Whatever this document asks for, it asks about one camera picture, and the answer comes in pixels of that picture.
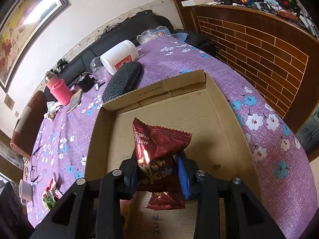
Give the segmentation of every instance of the blue gripper pad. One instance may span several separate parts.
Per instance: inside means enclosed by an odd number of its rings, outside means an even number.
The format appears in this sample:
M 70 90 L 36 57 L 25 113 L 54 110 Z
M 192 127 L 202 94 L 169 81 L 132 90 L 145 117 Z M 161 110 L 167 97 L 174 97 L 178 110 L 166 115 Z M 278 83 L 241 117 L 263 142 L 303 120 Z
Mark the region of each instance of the blue gripper pad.
M 186 170 L 185 170 L 185 167 L 184 167 L 184 164 L 183 164 L 181 157 L 178 157 L 177 164 L 178 164 L 178 177 L 179 177 L 180 184 L 181 184 L 181 190 L 182 190 L 185 198 L 189 199 L 189 197 L 190 197 L 189 180 L 188 180 Z

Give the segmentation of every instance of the silver screw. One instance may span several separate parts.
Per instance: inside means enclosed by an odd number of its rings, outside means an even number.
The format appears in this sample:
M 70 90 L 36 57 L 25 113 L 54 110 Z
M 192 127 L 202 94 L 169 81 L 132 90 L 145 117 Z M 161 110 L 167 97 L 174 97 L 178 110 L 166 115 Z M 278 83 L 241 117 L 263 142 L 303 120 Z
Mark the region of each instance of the silver screw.
M 206 175 L 206 172 L 203 171 L 203 170 L 198 170 L 198 171 L 196 172 L 196 174 L 197 174 L 198 176 L 205 176 L 205 175 Z
M 241 179 L 240 178 L 233 178 L 232 181 L 235 184 L 241 184 Z
M 83 185 L 84 183 L 85 183 L 85 179 L 84 178 L 77 179 L 77 185 Z
M 119 176 L 119 175 L 122 174 L 122 171 L 121 171 L 120 169 L 116 169 L 116 170 L 114 170 L 114 171 L 112 172 L 112 174 L 113 174 L 114 176 Z

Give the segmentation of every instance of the painting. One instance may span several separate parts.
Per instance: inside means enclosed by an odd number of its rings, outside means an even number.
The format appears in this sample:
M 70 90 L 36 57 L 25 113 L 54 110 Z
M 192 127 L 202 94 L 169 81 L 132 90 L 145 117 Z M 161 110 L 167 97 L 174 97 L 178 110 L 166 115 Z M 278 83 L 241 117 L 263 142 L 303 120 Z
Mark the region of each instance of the painting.
M 16 0 L 0 18 L 0 85 L 7 92 L 24 53 L 66 0 Z

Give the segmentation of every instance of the red snack packet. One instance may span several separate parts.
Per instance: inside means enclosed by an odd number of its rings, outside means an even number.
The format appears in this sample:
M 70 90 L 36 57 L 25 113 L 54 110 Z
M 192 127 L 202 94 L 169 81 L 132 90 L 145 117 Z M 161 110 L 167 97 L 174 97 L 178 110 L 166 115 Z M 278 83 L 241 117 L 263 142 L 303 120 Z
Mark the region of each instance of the red snack packet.
M 185 208 L 179 184 L 178 166 L 173 155 L 189 145 L 192 134 L 149 126 L 137 118 L 133 121 L 133 131 L 136 158 L 142 171 L 138 190 L 168 192 L 162 193 L 161 197 L 153 193 L 148 208 L 157 210 Z

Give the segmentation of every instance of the brown brick-patterned panel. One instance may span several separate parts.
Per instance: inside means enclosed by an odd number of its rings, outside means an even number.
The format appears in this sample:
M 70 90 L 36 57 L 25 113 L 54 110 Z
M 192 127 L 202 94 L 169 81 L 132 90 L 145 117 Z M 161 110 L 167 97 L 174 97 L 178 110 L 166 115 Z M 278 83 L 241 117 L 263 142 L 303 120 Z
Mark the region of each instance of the brown brick-patterned panel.
M 216 46 L 216 58 L 248 80 L 284 117 L 297 94 L 308 55 L 289 43 L 240 24 L 197 17 Z

